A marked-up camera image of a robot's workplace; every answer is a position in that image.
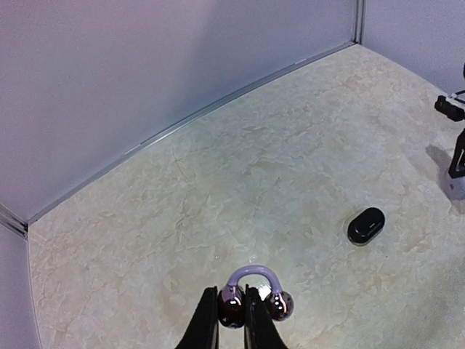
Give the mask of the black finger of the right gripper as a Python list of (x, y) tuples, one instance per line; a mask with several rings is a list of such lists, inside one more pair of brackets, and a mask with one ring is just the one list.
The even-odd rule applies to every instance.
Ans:
[(457, 137), (456, 146), (452, 161), (450, 163), (448, 174), (451, 178), (460, 178), (465, 172), (465, 129)]

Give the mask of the purple silver earbud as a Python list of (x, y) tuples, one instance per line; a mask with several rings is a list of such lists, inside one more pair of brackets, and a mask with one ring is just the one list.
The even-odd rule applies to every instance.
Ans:
[[(268, 293), (261, 297), (259, 289), (243, 289), (239, 281), (258, 275), (268, 282)], [(246, 265), (236, 269), (217, 296), (218, 317), (221, 325), (239, 329), (246, 325), (246, 314), (252, 304), (260, 304), (273, 321), (285, 321), (294, 311), (293, 297), (283, 289), (276, 273), (264, 265)]]

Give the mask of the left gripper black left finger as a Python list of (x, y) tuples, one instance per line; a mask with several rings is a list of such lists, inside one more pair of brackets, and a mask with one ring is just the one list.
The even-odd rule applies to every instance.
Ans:
[(219, 347), (218, 289), (204, 289), (188, 327), (176, 349), (217, 349)]

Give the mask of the blue-grey oval charging case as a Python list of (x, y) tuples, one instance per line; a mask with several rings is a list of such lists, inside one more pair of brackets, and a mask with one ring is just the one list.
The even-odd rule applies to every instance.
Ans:
[(445, 192), (450, 200), (464, 200), (464, 171), (452, 171), (445, 173)]

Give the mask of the black earbud charging case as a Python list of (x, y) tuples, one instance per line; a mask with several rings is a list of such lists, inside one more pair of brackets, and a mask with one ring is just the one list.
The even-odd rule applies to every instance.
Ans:
[(382, 231), (385, 222), (385, 215), (379, 208), (369, 207), (349, 223), (347, 238), (356, 246), (365, 246)]

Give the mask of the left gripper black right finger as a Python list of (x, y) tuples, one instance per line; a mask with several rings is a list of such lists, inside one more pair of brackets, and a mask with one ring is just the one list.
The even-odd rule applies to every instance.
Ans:
[(256, 288), (246, 285), (245, 349), (287, 349)]

